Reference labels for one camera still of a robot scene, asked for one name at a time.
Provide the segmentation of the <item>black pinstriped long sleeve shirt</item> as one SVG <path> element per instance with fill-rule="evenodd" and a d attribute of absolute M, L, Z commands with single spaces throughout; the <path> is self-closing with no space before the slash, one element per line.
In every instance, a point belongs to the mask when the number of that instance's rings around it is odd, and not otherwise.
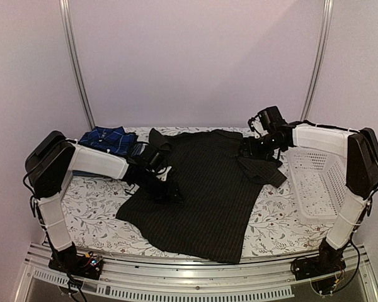
<path fill-rule="evenodd" d="M 117 212 L 155 248 L 237 264 L 253 206 L 264 185 L 286 176 L 274 162 L 239 154 L 239 132 L 212 130 L 175 136 L 149 133 L 174 169 L 181 203 L 157 203 L 139 188 Z"/>

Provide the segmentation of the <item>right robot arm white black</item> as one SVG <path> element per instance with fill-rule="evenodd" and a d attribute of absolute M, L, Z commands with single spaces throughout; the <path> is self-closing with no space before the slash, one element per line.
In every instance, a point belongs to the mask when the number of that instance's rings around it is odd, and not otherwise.
<path fill-rule="evenodd" d="M 308 121 L 267 122 L 263 128 L 266 134 L 243 139 L 239 153 L 270 162 L 279 162 L 278 153 L 285 153 L 301 221 L 330 223 L 324 245 L 342 249 L 370 211 L 378 191 L 375 132 Z"/>

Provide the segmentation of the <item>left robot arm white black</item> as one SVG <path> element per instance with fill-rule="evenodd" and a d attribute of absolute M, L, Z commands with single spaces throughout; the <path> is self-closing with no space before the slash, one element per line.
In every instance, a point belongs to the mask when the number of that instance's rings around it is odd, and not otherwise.
<path fill-rule="evenodd" d="M 55 258 L 58 265 L 66 272 L 75 273 L 81 268 L 81 259 L 69 250 L 73 242 L 61 206 L 65 178 L 74 171 L 135 184 L 158 203 L 183 202 L 166 152 L 153 143 L 145 143 L 139 153 L 134 150 L 131 146 L 127 155 L 118 156 L 53 131 L 27 157 L 23 185 L 31 192 L 31 209 L 38 215 L 52 248 L 59 252 Z"/>

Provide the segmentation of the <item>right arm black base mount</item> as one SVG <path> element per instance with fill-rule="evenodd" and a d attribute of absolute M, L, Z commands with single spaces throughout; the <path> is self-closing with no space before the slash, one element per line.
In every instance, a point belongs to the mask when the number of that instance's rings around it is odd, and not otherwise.
<path fill-rule="evenodd" d="M 311 283 L 312 289 L 322 296 L 335 292 L 346 269 L 343 252 L 345 247 L 334 249 L 324 239 L 318 248 L 318 255 L 297 257 L 290 265 L 290 271 L 297 281 L 321 277 Z"/>

